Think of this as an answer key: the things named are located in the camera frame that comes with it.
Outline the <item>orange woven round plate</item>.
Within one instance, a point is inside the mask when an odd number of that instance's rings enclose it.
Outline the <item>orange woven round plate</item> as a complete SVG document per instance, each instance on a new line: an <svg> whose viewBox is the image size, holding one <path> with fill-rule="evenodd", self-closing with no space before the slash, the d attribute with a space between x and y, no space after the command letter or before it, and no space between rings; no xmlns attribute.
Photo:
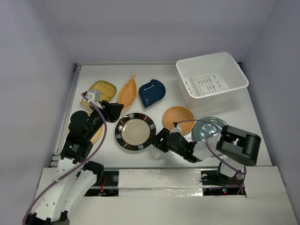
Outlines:
<svg viewBox="0 0 300 225"><path fill-rule="evenodd" d="M182 129L182 134L186 135L192 131L195 121L194 114L183 106L173 106L166 110L163 115L164 126L171 131L174 122L180 122L179 126Z"/></svg>

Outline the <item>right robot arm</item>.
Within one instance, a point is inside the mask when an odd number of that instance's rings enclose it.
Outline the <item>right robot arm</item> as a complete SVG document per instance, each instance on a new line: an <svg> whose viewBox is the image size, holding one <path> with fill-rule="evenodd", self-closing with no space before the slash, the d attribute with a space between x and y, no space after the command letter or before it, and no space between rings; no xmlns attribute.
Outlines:
<svg viewBox="0 0 300 225"><path fill-rule="evenodd" d="M171 131L163 128L150 143L163 152L172 151L190 163L215 157L219 165L212 175L207 176L209 184L225 185L237 174L246 175L245 168L257 163L261 138L256 134L226 125L217 128L204 141L189 142L181 131L175 122Z"/></svg>

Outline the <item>striped rim round plate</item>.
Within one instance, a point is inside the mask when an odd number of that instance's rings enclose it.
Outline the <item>striped rim round plate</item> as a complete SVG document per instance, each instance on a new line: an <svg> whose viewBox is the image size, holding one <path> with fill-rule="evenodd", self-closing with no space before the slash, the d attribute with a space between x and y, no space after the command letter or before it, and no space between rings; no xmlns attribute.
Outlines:
<svg viewBox="0 0 300 225"><path fill-rule="evenodd" d="M150 146L150 139L156 135L156 125L145 114L130 113L118 121L114 133L121 147L140 151Z"/></svg>

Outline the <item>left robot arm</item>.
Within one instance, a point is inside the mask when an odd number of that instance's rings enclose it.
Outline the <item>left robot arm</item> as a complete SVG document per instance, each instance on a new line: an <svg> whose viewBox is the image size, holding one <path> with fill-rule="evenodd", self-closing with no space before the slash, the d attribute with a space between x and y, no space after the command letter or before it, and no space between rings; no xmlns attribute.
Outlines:
<svg viewBox="0 0 300 225"><path fill-rule="evenodd" d="M92 113L77 111L70 117L69 133L60 153L52 183L34 200L40 204L35 210L29 207L22 223L24 225L68 225L69 217L92 185L104 179L104 167L91 161L92 137L107 123L120 117L123 104L90 102Z"/></svg>

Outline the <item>teal round ceramic plate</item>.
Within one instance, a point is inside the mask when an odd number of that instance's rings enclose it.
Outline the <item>teal round ceramic plate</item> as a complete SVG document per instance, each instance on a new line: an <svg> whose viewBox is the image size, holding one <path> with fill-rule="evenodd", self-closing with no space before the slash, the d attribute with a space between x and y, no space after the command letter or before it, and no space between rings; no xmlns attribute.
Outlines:
<svg viewBox="0 0 300 225"><path fill-rule="evenodd" d="M206 141L212 135L217 135L219 131L222 130L224 126L228 124L217 117L203 117L201 121L197 121L192 129L192 140L196 141Z"/></svg>

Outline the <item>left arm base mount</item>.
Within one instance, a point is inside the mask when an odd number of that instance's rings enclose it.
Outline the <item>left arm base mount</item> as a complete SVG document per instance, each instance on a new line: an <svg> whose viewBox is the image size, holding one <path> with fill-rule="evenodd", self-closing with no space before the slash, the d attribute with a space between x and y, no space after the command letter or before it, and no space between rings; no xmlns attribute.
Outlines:
<svg viewBox="0 0 300 225"><path fill-rule="evenodd" d="M119 171L105 171L102 181L97 181L84 196L115 197L119 195Z"/></svg>

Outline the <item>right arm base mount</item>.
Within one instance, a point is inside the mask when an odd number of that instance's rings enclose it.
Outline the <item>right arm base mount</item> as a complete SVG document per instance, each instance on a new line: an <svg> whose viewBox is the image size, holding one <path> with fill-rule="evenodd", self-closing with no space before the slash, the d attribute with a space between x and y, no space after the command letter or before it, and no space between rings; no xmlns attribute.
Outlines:
<svg viewBox="0 0 300 225"><path fill-rule="evenodd" d="M244 176L236 173L233 177L227 177L217 170L201 171L202 193L204 196L217 195L246 195Z"/></svg>

